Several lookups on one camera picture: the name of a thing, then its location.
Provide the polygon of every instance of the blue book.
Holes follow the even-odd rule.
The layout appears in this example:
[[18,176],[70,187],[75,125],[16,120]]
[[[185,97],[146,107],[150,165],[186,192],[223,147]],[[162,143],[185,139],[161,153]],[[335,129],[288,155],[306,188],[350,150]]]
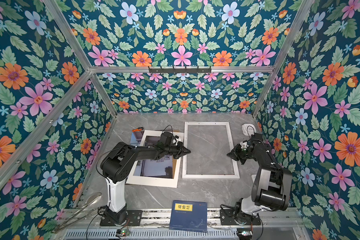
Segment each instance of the blue book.
[[174,200],[169,229],[206,232],[206,202]]

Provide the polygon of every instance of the floral wallpaper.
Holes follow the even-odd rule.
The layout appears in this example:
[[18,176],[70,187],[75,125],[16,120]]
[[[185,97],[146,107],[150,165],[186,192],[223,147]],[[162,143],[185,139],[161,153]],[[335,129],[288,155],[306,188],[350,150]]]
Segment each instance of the floral wallpaper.
[[0,1],[0,167],[82,71],[42,2]]
[[260,114],[314,240],[360,240],[360,0],[319,1]]
[[0,192],[0,239],[48,240],[72,208],[110,126],[90,81]]

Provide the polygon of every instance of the yellow label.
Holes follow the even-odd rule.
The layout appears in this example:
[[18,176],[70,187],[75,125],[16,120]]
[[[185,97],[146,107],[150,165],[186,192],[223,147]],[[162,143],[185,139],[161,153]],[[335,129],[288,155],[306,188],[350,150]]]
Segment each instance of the yellow label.
[[192,212],[192,204],[175,204],[175,210]]

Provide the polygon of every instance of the white picture frame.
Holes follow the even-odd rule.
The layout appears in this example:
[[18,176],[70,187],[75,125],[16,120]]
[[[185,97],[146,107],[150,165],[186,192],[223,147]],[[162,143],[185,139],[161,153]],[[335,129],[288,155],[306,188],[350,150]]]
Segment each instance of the white picture frame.
[[[189,125],[223,125],[226,126],[230,150],[233,149],[233,140],[229,122],[185,122],[184,147],[188,148],[188,126]],[[237,161],[232,159],[234,174],[187,174],[187,156],[183,156],[183,179],[240,179]]]
[[[160,137],[161,133],[162,131],[144,130],[144,134],[140,142],[140,146],[144,146],[145,139],[147,138],[147,136]],[[180,139],[184,139],[183,132],[174,132],[173,135],[178,136]],[[178,176],[180,172],[180,162],[181,162],[181,157],[176,160],[175,173],[173,175],[173,179],[169,179],[169,178],[161,178],[161,177],[134,176],[134,172],[137,166],[137,161],[136,161],[131,171],[129,172],[126,184],[177,188]]]

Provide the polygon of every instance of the metal beam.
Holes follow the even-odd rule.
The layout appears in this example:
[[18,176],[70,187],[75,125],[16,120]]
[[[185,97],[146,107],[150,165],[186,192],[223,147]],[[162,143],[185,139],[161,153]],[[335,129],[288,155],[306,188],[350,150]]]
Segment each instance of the metal beam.
[[93,85],[95,86],[97,92],[99,93],[101,99],[103,99],[104,104],[107,106],[108,111],[111,113],[112,117],[116,117],[116,109],[113,106],[109,95],[106,92],[106,89],[104,88],[104,86],[101,84],[99,77],[96,74],[92,74],[91,77],[91,81],[93,83]]
[[51,111],[43,118],[36,128],[28,135],[28,137],[14,151],[10,158],[0,167],[0,190],[8,182],[17,171],[21,163],[32,152],[36,143],[47,133],[53,122],[59,118],[59,115],[71,103],[76,94],[84,87],[87,80],[91,76],[89,71],[85,71],[75,84],[64,94],[59,102],[51,109]]
[[273,80],[276,79],[277,74],[280,71],[281,65],[283,64],[283,62],[289,52],[289,49],[291,48],[291,46],[296,38],[296,35],[300,31],[302,23],[305,20],[305,17],[309,13],[309,9],[311,8],[313,2],[314,2],[314,0],[303,0],[300,5],[300,8],[299,8],[298,12],[296,13],[296,16],[292,22],[289,33],[284,41],[283,46],[281,47],[281,50],[279,51],[279,54],[275,61],[275,64],[273,65],[274,71],[273,71],[273,73],[271,73],[269,75],[267,82],[264,84],[263,90],[261,91],[259,99],[257,100],[256,108],[252,112],[252,114],[255,118],[256,118],[257,113],[259,112],[261,106],[263,105],[263,103],[268,95],[269,90],[271,89]]
[[[198,67],[91,67],[91,73],[187,73],[187,70],[194,72]],[[199,67],[199,72],[204,72],[206,67]],[[273,66],[229,66],[229,67],[211,67],[208,71],[212,73],[272,73],[274,70]]]
[[55,20],[65,39],[67,40],[69,46],[75,53],[77,59],[80,61],[81,66],[84,68],[84,70],[88,70],[92,65],[89,62],[84,50],[81,48],[81,45],[77,41],[75,35],[73,35],[72,28],[69,26],[69,23],[62,14],[58,4],[55,0],[44,0],[43,2],[48,11],[51,13],[51,16]]

